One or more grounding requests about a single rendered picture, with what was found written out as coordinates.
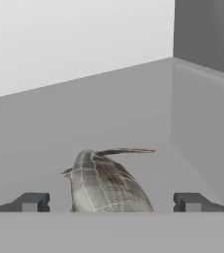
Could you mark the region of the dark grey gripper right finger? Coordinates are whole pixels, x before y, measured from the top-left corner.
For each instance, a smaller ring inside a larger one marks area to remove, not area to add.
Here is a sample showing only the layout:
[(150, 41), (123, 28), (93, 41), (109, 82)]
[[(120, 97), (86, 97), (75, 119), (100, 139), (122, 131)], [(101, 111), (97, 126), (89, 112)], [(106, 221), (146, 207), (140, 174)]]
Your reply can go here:
[(174, 193), (174, 211), (223, 212), (224, 206), (212, 203), (200, 193)]

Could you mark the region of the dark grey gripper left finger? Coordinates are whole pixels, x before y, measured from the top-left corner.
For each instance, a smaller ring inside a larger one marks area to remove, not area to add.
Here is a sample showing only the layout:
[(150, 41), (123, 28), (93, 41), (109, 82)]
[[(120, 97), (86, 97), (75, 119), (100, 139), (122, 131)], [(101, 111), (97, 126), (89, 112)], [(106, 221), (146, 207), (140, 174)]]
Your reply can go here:
[(50, 212), (49, 193), (23, 193), (13, 202), (0, 206), (0, 212)]

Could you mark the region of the grey metal sink basin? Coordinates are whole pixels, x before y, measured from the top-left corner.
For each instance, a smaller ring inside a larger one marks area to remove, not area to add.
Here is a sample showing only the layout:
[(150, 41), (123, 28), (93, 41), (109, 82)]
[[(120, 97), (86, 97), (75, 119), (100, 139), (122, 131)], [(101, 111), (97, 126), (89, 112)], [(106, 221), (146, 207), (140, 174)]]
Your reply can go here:
[(121, 163), (157, 212), (176, 192), (224, 205), (224, 73), (167, 58), (0, 98), (0, 205), (45, 192), (66, 211), (61, 173), (86, 149)]

